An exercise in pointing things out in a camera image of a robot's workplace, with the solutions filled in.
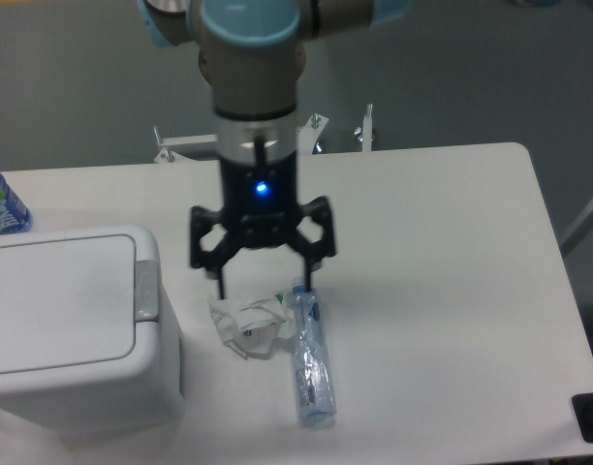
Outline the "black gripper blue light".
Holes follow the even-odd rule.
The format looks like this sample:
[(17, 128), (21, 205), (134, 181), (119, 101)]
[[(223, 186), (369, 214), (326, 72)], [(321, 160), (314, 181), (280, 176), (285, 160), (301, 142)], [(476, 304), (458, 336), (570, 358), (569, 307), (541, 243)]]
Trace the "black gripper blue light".
[(303, 260), (303, 287), (313, 290), (312, 274), (336, 255), (333, 212), (326, 196), (297, 202), (297, 155), (262, 167), (221, 158), (222, 210), (200, 205), (190, 210), (190, 266), (203, 269), (227, 297), (224, 267), (241, 248), (287, 244)]

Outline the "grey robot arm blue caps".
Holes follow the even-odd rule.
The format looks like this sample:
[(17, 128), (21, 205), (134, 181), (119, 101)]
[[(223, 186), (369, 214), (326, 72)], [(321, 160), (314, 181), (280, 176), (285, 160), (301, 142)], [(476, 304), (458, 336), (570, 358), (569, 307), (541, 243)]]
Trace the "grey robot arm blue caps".
[(223, 205), (190, 213), (190, 265), (223, 281), (241, 250), (288, 246), (310, 277), (336, 253), (326, 197), (297, 198), (297, 82), (304, 44), (404, 16), (407, 1), (141, 1), (160, 47), (199, 46), (212, 94)]

